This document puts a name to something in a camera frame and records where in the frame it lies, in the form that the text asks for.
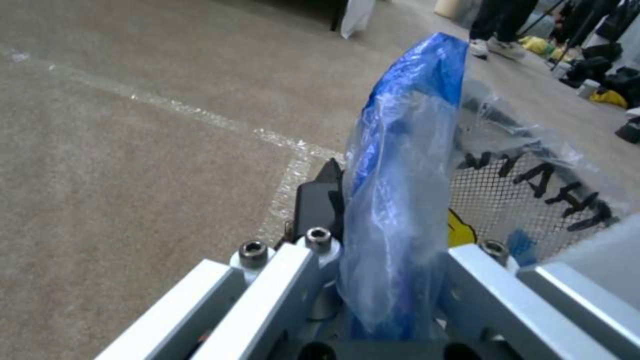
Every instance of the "blue plastic bag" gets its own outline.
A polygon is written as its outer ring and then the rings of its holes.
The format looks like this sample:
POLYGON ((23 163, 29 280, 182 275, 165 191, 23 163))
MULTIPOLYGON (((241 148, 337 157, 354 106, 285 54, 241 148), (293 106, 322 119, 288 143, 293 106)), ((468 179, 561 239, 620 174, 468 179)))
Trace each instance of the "blue plastic bag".
POLYGON ((373 88, 349 139, 339 291, 367 337, 432 337, 467 43, 437 33, 373 88))

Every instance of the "person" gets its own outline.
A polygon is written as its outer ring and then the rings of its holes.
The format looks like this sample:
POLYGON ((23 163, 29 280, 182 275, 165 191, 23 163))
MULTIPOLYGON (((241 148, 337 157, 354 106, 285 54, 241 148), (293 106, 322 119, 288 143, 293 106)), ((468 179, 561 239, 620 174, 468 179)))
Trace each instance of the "person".
POLYGON ((516 32, 537 4, 538 0, 483 0, 469 32, 471 55, 487 59, 492 52, 515 60, 524 58, 526 50, 516 41, 516 32))

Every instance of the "black pants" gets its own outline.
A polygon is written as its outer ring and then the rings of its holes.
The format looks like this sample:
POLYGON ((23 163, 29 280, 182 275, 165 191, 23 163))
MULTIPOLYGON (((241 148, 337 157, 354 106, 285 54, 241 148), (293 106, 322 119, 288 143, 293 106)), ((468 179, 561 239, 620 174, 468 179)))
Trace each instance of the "black pants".
POLYGON ((489 40, 497 32, 498 40, 515 41, 516 31, 527 21, 536 4, 538 0, 483 0, 469 38, 489 40))

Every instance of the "white cup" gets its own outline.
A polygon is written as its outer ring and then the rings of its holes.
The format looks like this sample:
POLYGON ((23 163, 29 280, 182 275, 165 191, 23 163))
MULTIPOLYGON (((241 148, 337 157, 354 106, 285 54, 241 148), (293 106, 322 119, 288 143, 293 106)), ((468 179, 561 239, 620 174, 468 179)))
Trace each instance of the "white cup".
POLYGON ((585 80, 576 92, 579 97, 589 99, 593 93, 598 90, 600 83, 591 79, 585 80))
POLYGON ((571 65, 568 63, 559 63, 554 69, 551 75, 556 79, 562 79, 567 71, 571 69, 571 65))

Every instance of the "yellow object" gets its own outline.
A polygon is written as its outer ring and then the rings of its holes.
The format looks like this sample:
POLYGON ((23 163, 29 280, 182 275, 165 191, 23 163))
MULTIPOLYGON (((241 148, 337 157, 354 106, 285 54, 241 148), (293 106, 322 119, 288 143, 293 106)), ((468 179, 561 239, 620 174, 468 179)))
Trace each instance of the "yellow object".
POLYGON ((465 224, 453 210, 449 209, 449 247, 473 244, 477 241, 474 228, 465 224))
POLYGON ((519 42, 522 47, 538 55, 544 55, 545 53, 550 51, 548 48, 551 45, 549 45, 549 43, 543 38, 523 37, 519 40, 519 42))
POLYGON ((608 90, 602 94, 598 94, 598 92, 594 92, 593 95, 591 95, 591 97, 589 98, 589 100, 595 101, 595 102, 606 102, 608 104, 618 105, 624 109, 627 109, 629 107, 629 104, 627 103, 625 98, 613 90, 608 90))
MULTIPOLYGON (((549 56, 550 58, 555 60, 560 59, 560 55, 562 55, 563 53, 562 48, 551 45, 543 38, 528 36, 521 38, 520 40, 518 40, 518 42, 520 43, 520 45, 522 45, 522 47, 532 53, 549 56)), ((571 61, 572 59, 573 56, 567 53, 564 56, 563 60, 571 61)))

